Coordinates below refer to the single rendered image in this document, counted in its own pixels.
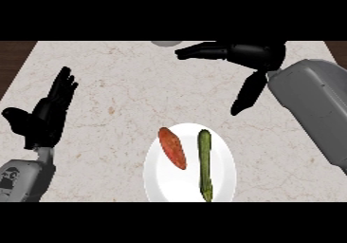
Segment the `grey round pan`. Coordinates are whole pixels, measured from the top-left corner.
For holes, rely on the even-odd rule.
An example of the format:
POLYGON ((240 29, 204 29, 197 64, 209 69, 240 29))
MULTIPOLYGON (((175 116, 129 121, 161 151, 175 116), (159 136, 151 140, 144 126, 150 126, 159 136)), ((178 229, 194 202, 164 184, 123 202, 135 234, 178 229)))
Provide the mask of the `grey round pan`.
POLYGON ((182 41, 151 41, 159 47, 175 47, 182 41))

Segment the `white oval plate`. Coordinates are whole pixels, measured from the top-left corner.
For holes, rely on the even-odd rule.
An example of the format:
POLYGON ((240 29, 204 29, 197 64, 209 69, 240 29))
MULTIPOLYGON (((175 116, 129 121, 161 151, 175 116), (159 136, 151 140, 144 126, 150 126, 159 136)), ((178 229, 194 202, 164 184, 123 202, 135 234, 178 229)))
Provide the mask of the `white oval plate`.
POLYGON ((187 157, 187 169, 179 169, 170 161, 156 139, 145 162, 145 189, 150 201, 204 202, 201 195, 201 160, 198 134, 207 129, 212 135, 210 178, 213 183, 213 202, 232 201, 237 186, 234 156, 219 134, 197 123, 182 123, 170 130, 181 139, 187 157))

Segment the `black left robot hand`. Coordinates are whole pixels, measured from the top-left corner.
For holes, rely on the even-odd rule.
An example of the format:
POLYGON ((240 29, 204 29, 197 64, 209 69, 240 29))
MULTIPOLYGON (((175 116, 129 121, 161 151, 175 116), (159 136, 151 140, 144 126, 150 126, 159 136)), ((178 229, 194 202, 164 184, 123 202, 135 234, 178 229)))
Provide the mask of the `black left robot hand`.
POLYGON ((71 69, 64 66, 54 81, 49 94, 40 99, 31 113, 17 107, 8 107, 2 115, 14 132, 26 139, 24 148, 54 148, 61 140, 67 110, 79 83, 74 81, 71 69))

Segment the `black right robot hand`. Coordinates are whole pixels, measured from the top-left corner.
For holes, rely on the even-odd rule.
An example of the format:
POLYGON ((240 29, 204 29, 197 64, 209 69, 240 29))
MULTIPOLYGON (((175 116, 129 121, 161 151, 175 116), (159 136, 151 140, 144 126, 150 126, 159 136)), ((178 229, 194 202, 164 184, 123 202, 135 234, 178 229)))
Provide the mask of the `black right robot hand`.
POLYGON ((231 115, 237 116, 255 106, 268 84, 268 73, 281 68, 286 59, 286 42, 250 44, 219 41, 203 42, 179 49, 175 54, 179 60, 226 60, 255 69, 231 107, 231 115))

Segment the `orange sweet potato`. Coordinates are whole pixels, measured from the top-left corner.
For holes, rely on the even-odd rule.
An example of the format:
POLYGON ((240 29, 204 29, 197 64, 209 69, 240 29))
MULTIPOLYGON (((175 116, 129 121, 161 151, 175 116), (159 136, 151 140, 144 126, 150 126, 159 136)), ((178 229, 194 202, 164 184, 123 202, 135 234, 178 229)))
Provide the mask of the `orange sweet potato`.
POLYGON ((185 170, 187 169, 187 157, 181 144, 181 139, 175 132, 167 128, 161 127, 159 131, 159 139, 164 153, 173 163, 173 165, 185 170))

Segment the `green asparagus spear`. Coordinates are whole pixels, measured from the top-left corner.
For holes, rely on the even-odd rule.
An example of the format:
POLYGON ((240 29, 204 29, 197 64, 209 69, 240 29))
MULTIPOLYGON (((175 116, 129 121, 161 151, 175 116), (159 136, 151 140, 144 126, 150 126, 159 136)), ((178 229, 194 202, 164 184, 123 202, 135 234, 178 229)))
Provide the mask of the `green asparagus spear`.
POLYGON ((207 202, 213 200, 213 183, 210 178, 212 134, 203 129, 198 135, 198 149, 201 161, 201 195, 207 202))

